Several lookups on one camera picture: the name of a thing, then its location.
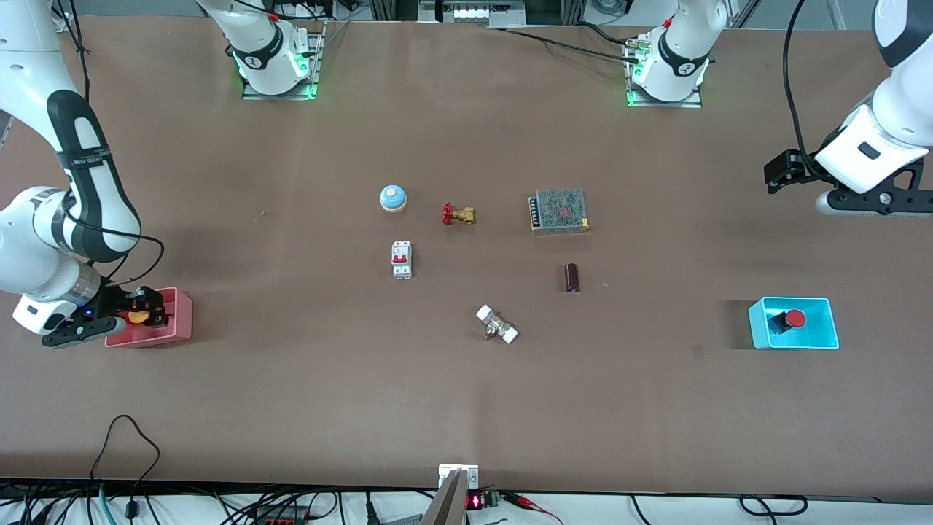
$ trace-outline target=brown tabletop surface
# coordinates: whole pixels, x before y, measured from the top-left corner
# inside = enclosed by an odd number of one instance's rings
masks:
[[[0,474],[87,475],[128,413],[158,478],[427,487],[460,461],[526,490],[933,493],[931,223],[767,194],[794,145],[783,33],[723,34],[704,108],[674,110],[626,107],[617,62],[470,25],[354,24],[318,100],[249,103],[209,20],[83,24],[91,103],[168,246],[145,283],[190,295],[194,337],[44,349],[0,296]],[[867,33],[800,33],[791,60],[811,148],[887,74]],[[3,201],[40,184],[63,174],[16,123]],[[576,187],[592,230],[532,236],[526,198]],[[476,225],[441,224],[446,201]],[[841,348],[751,349],[765,295],[828,297]],[[514,344],[482,340],[483,304]],[[112,447],[101,476],[151,461],[129,425]]]

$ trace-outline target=pink bin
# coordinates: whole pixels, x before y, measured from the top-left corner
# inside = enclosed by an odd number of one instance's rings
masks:
[[[145,326],[127,322],[123,332],[108,335],[104,339],[105,347],[155,347],[191,338],[191,298],[176,287],[156,291],[162,294],[169,323],[166,326]]]

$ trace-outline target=light blue plastic tray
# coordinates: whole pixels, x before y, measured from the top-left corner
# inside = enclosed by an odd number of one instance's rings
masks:
[[[802,328],[774,333],[768,327],[768,319],[798,309],[807,316]],[[835,350],[839,348],[836,323],[832,320],[829,299],[822,297],[762,297],[748,308],[748,321],[752,328],[752,343],[755,348],[765,349],[814,349]]]

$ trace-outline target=black band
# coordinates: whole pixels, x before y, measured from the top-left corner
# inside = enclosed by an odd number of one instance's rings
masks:
[[[691,60],[673,52],[671,48],[667,46],[666,31],[661,33],[661,38],[658,39],[658,51],[661,54],[661,58],[671,65],[671,69],[674,70],[674,74],[678,77],[689,77],[706,62],[707,58],[709,58],[709,53],[706,53],[700,58]]]
[[[246,52],[231,47],[231,49],[233,49],[233,54],[240,59],[240,62],[250,69],[265,69],[269,60],[279,54],[279,51],[282,49],[282,44],[285,41],[282,38],[282,28],[273,21],[270,21],[270,23],[272,27],[275,28],[275,35],[272,36],[272,41],[269,42],[265,48]]]
[[[66,170],[102,166],[104,161],[110,161],[114,158],[108,146],[78,149],[77,151],[56,151],[55,154],[59,158],[59,164]]]
[[[878,30],[874,27],[874,17],[871,18],[871,28],[877,39]],[[904,27],[904,31],[887,47],[882,47],[879,43],[878,50],[884,58],[884,63],[888,67],[895,67],[923,46],[930,35],[933,35],[933,2],[912,0],[907,4],[907,26]]]

